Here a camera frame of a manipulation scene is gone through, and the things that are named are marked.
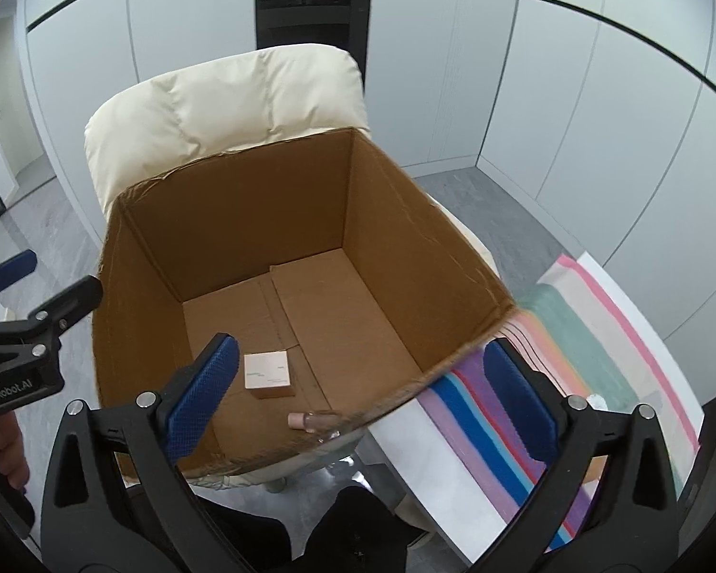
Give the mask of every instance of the chair cushion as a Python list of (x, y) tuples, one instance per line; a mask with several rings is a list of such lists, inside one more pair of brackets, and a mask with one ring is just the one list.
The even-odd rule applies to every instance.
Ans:
[(120, 92), (88, 121), (84, 149), (108, 218), (124, 189), (186, 162), (339, 127), (369, 135), (355, 61), (330, 45), (283, 45)]

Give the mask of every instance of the lip gloss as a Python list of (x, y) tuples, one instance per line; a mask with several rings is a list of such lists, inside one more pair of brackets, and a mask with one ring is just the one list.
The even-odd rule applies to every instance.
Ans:
[(296, 431), (315, 433), (334, 428), (341, 419), (342, 415), (338, 412), (292, 412), (287, 417), (287, 423)]

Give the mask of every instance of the cardboard floor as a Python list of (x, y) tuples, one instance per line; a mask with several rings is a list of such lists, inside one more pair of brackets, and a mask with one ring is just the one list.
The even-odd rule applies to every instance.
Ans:
[(191, 352), (218, 331), (244, 354), (286, 350), (295, 395), (256, 399), (237, 377), (213, 418), (223, 453), (255, 454), (292, 442), (290, 412), (349, 415), (421, 370), (343, 250), (331, 250), (183, 304)]

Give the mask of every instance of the screw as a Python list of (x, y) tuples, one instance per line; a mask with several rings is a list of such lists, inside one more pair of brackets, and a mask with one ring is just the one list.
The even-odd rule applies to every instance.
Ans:
[(586, 402), (586, 399), (583, 398), (583, 396), (578, 396), (577, 394), (571, 394), (570, 396), (568, 396), (567, 404), (570, 405), (571, 409), (576, 409), (577, 411), (586, 409), (586, 407), (589, 406), (589, 404)]
[(151, 407), (155, 401), (157, 401), (157, 395), (154, 392), (142, 392), (135, 399), (136, 404), (143, 409)]
[(639, 405), (639, 415), (645, 420), (651, 420), (655, 417), (655, 410), (649, 405)]
[(66, 413), (69, 415), (77, 415), (84, 409), (84, 403), (81, 400), (73, 400), (66, 406)]

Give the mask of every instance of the pink bottle cap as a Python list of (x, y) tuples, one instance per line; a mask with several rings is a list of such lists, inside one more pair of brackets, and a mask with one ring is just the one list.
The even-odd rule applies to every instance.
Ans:
[(294, 428), (297, 431), (305, 430), (305, 414), (300, 412), (292, 412), (287, 416), (286, 419), (289, 424), (289, 428)]

